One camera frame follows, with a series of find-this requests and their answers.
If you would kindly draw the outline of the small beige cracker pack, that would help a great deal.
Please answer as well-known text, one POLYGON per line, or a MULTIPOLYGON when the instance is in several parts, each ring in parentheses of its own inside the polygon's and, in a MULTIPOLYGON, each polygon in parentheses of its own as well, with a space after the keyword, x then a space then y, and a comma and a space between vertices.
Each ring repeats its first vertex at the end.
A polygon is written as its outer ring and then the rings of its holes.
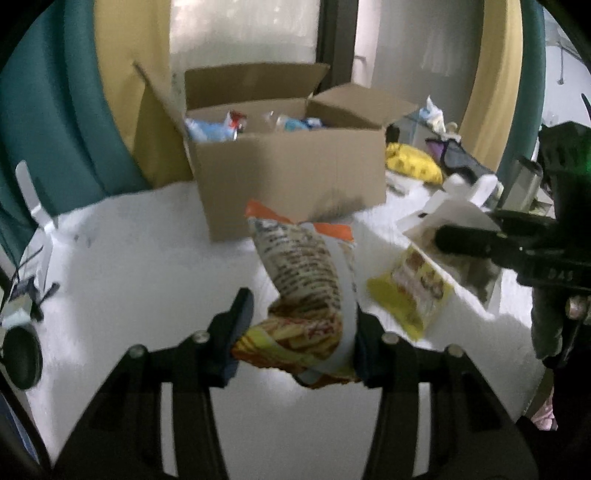
POLYGON ((487 258, 486 241, 499 225, 473 203, 444 197, 397 222, 399 230, 487 308, 501 268, 487 258))

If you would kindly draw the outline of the yellow small snack bag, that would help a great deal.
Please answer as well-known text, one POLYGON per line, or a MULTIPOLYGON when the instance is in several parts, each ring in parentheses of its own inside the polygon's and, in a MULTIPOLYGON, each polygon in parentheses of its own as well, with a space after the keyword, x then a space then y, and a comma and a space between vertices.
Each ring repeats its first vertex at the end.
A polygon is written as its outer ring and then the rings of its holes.
POLYGON ((370 297, 397 320, 413 341, 425 336, 453 294, 453 286, 413 245, 391 271, 370 278, 367 288, 370 297))

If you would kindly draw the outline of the orange cracker snack pack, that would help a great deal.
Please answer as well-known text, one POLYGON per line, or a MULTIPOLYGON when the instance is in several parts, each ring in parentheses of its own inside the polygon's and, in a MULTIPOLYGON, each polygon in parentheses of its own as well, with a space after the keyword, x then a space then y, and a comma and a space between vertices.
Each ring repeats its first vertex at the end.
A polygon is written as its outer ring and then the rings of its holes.
POLYGON ((351 361, 358 323, 355 239, 348 225, 245 208, 254 247, 279 296, 235 341, 236 359, 293 375, 308 388, 358 381, 351 361))

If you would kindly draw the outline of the blue sea salt cracker pack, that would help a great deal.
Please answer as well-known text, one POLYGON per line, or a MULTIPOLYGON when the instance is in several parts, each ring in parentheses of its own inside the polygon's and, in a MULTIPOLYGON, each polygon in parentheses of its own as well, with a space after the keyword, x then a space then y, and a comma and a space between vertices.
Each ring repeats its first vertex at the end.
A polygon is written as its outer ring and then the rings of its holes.
POLYGON ((276 119, 276 130, 283 132, 311 131, 325 127, 322 120, 315 117, 297 119, 287 115, 280 115, 276 119))

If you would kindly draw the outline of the white red cartoon snack bag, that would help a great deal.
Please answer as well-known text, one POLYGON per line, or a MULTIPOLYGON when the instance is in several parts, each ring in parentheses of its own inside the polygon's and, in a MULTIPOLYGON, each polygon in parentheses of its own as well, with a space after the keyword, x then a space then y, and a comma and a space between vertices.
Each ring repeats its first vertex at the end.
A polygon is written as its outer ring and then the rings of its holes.
POLYGON ((235 134, 242 133, 247 124, 247 116, 242 112, 231 110, 226 115, 225 125, 231 128, 235 134))

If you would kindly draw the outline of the stainless steel thermos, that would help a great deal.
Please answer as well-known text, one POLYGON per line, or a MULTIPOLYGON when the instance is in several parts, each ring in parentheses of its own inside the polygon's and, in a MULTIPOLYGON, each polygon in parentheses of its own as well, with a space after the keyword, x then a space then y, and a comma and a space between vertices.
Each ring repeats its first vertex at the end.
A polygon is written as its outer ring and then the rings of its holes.
POLYGON ((520 157, 514 165, 511 180, 504 189, 500 208, 514 212, 528 212, 540 188, 542 179, 542 166, 536 161, 520 157))

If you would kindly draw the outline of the white plastic appliance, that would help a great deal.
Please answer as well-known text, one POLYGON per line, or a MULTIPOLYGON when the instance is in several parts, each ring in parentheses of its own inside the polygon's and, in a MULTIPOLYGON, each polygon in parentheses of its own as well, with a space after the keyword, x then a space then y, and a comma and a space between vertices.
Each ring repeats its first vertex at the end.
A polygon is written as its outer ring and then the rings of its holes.
POLYGON ((463 199, 483 207, 489 198, 501 185, 494 174, 485 174, 471 184, 462 175, 455 173, 449 176, 443 183, 443 190, 454 198, 463 199))

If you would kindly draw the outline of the dark bag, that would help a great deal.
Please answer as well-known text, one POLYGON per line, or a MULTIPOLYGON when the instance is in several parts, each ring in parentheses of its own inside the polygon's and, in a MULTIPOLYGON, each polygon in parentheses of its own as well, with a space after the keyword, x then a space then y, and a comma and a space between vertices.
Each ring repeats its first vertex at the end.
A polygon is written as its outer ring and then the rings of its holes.
POLYGON ((482 165, 454 139, 428 138, 425 143, 432 157, 447 176, 458 174, 473 185, 484 175, 494 175, 492 170, 482 165))

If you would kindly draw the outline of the teal curtain right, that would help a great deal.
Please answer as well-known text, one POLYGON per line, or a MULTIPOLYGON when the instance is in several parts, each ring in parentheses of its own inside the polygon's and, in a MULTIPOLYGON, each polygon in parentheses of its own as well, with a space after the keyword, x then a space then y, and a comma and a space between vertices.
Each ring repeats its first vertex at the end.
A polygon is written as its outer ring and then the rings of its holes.
POLYGON ((546 37, 543 7, 538 1, 522 1, 522 68, 509 137, 497 171, 507 187, 521 157, 532 158, 542 123, 546 88, 546 37))

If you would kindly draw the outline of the teal curtain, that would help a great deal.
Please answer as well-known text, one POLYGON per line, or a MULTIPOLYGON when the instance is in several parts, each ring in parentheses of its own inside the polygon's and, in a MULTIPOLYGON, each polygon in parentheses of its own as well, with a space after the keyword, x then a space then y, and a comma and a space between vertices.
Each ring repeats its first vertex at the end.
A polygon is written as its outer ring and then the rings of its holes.
POLYGON ((522 68, 509 137, 497 171, 507 187, 521 157, 532 158, 542 123, 546 88, 546 37, 543 7, 538 1, 522 1, 522 68))
POLYGON ((1 70, 1 245, 13 262, 37 229, 20 161, 53 216, 148 187, 103 92, 91 1, 52 2, 1 70))

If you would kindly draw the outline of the yellow curtain right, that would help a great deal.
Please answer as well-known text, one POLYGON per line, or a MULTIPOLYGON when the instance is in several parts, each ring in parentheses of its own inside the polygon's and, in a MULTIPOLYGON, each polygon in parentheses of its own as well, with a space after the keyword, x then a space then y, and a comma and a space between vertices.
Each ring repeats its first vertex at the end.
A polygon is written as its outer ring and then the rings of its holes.
POLYGON ((462 144, 497 171, 509 138, 522 71, 523 23, 518 0, 488 0, 475 81, 460 128, 462 144))

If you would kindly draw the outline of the yellow curtain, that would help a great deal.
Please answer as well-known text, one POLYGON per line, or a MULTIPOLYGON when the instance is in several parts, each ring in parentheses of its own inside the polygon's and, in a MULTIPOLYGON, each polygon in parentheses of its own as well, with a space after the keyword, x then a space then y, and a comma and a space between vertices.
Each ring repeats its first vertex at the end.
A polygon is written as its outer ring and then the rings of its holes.
POLYGON ((522 71, 523 23, 518 0, 488 0, 475 81, 460 128, 462 144, 497 171, 509 138, 522 71))
POLYGON ((94 40, 105 99, 117 130, 134 150, 144 82, 135 63, 169 78, 169 1, 99 0, 93 6, 94 40))

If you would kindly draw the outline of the crumpled white plastic bag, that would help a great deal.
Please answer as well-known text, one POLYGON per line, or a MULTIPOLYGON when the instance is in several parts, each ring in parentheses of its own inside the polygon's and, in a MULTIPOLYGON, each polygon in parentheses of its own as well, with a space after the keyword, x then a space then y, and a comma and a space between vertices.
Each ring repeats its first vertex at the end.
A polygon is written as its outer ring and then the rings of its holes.
POLYGON ((420 109, 419 117, 440 138, 461 141, 458 125, 455 122, 445 121, 443 110, 433 102, 430 96, 427 97, 425 106, 420 109))

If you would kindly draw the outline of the white router antenna device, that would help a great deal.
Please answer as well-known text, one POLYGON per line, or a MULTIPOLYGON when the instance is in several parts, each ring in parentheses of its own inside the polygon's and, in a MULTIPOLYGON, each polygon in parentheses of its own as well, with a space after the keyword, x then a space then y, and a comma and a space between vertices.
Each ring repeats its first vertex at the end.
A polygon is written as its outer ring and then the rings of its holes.
POLYGON ((39 254, 40 259, 37 263, 35 279, 38 290, 44 293, 47 290, 47 275, 53 253, 53 234, 56 231, 56 226, 39 199, 25 160, 21 160, 17 164, 15 176, 30 217, 42 232, 42 250, 39 254))

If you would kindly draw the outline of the brown cardboard box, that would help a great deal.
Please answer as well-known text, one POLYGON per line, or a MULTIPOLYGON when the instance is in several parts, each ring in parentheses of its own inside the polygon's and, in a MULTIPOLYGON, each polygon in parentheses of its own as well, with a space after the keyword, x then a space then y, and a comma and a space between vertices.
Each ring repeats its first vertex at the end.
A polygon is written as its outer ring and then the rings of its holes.
POLYGON ((171 120, 204 208, 211 241, 249 234, 245 208, 256 200, 295 222, 324 221, 386 201, 386 130, 417 105, 376 89, 346 83, 317 92, 329 72, 322 63, 246 63, 184 74, 185 106, 164 81, 134 64, 171 120), (197 143, 184 120, 225 122, 247 116, 235 141, 197 143), (315 117, 325 127, 276 130, 276 119, 315 117))

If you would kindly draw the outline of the teal curtain left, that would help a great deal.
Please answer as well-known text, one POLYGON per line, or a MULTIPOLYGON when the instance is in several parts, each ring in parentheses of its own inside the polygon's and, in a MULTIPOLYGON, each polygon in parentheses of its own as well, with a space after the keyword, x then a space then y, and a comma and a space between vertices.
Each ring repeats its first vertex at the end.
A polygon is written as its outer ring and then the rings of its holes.
POLYGON ((37 229, 20 161, 53 216, 148 187, 103 92, 91 1, 52 2, 1 70, 1 245, 13 262, 37 229))

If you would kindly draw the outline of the yellow curtain left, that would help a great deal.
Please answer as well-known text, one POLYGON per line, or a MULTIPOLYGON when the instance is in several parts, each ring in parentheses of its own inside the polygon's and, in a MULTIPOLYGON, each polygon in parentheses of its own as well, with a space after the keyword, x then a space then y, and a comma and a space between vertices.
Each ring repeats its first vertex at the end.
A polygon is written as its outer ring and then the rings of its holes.
POLYGON ((94 40, 105 99, 117 130, 134 150, 144 82, 135 63, 169 78, 169 1, 99 0, 93 6, 94 40))

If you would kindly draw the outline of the black window frame post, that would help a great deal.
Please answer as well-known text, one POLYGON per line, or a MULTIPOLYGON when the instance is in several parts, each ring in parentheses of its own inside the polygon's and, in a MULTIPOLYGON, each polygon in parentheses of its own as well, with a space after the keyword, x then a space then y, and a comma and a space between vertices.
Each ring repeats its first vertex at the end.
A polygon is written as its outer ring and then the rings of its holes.
POLYGON ((352 80, 358 13, 358 0, 320 2, 315 61, 329 65, 329 72, 318 85, 318 93, 352 80))

